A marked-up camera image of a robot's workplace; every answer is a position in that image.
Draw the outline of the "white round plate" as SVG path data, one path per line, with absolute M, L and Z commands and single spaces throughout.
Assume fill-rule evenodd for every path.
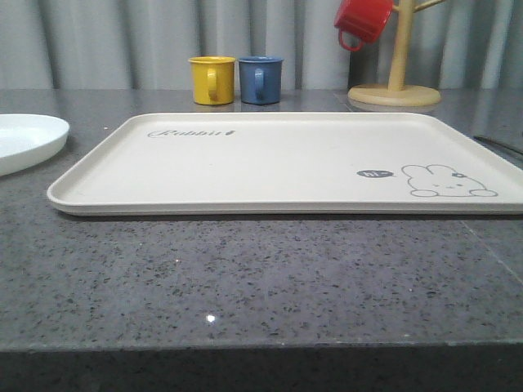
M 41 114 L 1 115 L 1 176 L 42 163 L 57 154 L 69 134 L 69 124 Z

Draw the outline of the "blue enamel mug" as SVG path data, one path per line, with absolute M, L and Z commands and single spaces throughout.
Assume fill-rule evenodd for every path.
M 239 58 L 241 100 L 247 104 L 270 105 L 280 101 L 284 59 L 274 56 Z

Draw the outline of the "wooden mug tree stand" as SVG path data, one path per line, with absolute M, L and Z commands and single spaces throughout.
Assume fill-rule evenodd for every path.
M 396 107 L 420 107 L 440 102 L 441 96 L 436 89 L 407 85 L 405 73 L 414 13 L 433 7 L 443 1 L 425 1 L 416 4 L 415 1 L 404 0 L 399 1 L 399 4 L 393 7 L 393 10 L 398 13 L 398 25 L 388 83 L 362 84 L 352 87 L 348 92 L 350 100 L 365 104 Z

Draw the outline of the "cream rabbit serving tray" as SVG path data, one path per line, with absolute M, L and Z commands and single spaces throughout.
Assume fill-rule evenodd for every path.
M 522 172 L 422 114 L 144 114 L 47 196 L 77 216 L 519 214 Z

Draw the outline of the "red enamel mug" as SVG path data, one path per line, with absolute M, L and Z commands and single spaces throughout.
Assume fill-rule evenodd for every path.
M 337 10 L 334 27 L 338 30 L 338 42 L 348 51 L 358 51 L 365 43 L 378 40 L 393 11 L 391 0 L 343 0 Z M 349 46 L 343 40 L 348 33 L 359 39 Z

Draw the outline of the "yellow enamel mug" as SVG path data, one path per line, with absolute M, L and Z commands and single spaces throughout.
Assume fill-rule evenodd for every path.
M 189 58 L 196 104 L 227 105 L 235 100 L 235 61 L 229 56 Z

